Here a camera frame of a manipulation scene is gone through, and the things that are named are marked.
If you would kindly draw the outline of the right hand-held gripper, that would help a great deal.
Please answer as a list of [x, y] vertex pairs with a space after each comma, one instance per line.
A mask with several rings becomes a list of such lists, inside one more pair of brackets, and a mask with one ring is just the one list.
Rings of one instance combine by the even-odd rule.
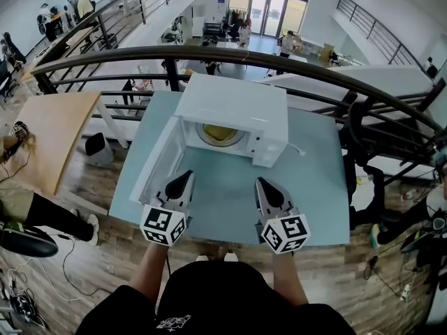
[[258, 177], [255, 181], [256, 204], [262, 214], [278, 214], [256, 224], [259, 242], [266, 243], [277, 255], [299, 250], [310, 238], [307, 218], [294, 207], [289, 192], [278, 183]]

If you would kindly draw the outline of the person's black shirt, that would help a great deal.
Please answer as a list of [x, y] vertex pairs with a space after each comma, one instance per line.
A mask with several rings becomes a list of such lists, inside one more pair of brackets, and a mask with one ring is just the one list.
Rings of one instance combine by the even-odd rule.
[[128, 285], [91, 310], [75, 335], [356, 335], [327, 304], [290, 305], [243, 262], [192, 262], [154, 305]]

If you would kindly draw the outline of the grey waste bin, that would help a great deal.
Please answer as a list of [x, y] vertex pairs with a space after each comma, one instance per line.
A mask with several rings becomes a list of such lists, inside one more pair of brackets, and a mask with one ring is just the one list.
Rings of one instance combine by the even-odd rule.
[[102, 133], [97, 133], [85, 141], [88, 163], [105, 167], [114, 161], [113, 150]]

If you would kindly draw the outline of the white cabinet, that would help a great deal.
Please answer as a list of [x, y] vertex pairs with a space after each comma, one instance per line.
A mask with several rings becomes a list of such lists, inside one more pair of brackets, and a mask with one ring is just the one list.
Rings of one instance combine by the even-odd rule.
[[205, 26], [205, 5], [198, 4], [191, 7], [192, 25], [191, 34], [193, 38], [200, 38], [203, 36], [203, 29]]

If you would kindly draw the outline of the clothes rack with garments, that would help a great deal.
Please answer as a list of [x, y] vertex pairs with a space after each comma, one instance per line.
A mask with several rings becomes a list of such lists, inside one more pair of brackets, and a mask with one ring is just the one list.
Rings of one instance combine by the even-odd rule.
[[225, 12], [224, 19], [229, 25], [234, 25], [239, 20], [249, 21], [251, 18], [247, 10], [228, 8]]

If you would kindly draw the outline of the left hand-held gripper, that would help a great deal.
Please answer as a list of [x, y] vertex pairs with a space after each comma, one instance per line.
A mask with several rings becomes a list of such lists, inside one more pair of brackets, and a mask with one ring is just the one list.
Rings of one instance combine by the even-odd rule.
[[173, 246], [183, 235], [191, 221], [189, 201], [194, 182], [194, 172], [187, 170], [175, 172], [161, 183], [155, 194], [158, 200], [144, 206], [140, 220], [140, 230], [147, 241]]

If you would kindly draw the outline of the person's left forearm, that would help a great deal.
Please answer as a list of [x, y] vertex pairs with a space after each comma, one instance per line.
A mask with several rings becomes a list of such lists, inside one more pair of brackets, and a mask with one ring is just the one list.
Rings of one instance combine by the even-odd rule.
[[129, 286], [146, 296], [153, 305], [159, 297], [168, 250], [165, 245], [150, 242], [129, 281]]

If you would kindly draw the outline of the black white patterned object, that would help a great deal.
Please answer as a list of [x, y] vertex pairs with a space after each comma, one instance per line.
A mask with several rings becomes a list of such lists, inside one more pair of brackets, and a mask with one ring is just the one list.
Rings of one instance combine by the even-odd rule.
[[11, 295], [9, 300], [14, 312], [21, 315], [26, 322], [48, 329], [46, 320], [36, 310], [35, 302], [26, 290]]

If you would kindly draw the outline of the person's right forearm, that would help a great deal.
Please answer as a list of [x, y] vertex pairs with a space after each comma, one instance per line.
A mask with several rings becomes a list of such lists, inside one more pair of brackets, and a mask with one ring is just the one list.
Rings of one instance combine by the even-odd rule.
[[308, 298], [298, 277], [292, 253], [273, 254], [274, 290], [293, 306], [308, 304]]

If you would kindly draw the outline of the glass entrance door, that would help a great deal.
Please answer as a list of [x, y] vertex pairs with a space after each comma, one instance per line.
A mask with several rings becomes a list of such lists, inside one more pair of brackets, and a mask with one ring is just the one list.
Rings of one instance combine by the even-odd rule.
[[297, 34], [308, 0], [229, 0], [229, 8], [243, 12], [251, 20], [251, 30], [259, 36], [278, 38], [291, 30]]

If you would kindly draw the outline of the white microwave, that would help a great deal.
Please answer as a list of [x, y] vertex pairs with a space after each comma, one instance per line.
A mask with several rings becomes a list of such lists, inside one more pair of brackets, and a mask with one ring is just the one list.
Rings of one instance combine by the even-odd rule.
[[[205, 136], [204, 124], [234, 128], [237, 134], [227, 142], [213, 142]], [[270, 168], [287, 145], [288, 106], [283, 89], [194, 73], [155, 142], [130, 199], [148, 204], [161, 182], [178, 170], [188, 147], [247, 157], [255, 166]]]

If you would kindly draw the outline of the yellow plastic bowl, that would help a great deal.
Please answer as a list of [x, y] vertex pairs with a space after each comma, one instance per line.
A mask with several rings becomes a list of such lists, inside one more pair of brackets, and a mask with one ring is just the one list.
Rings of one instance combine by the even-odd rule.
[[237, 130], [223, 126], [215, 126], [210, 124], [203, 125], [205, 136], [213, 142], [227, 142], [235, 137]]

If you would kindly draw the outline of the wooden desk white legs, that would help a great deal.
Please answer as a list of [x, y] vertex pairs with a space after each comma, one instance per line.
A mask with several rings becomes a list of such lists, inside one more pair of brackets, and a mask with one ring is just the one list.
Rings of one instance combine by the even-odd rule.
[[27, 126], [29, 138], [6, 163], [8, 173], [43, 195], [60, 194], [73, 153], [95, 111], [112, 137], [128, 148], [124, 131], [101, 96], [100, 91], [87, 91], [28, 98], [17, 120]]

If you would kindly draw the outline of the black and green office chair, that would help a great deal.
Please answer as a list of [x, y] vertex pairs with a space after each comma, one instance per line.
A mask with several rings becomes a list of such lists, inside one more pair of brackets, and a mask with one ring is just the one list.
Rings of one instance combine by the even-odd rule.
[[12, 221], [0, 225], [0, 247], [34, 258], [49, 258], [59, 251], [56, 242], [44, 231]]

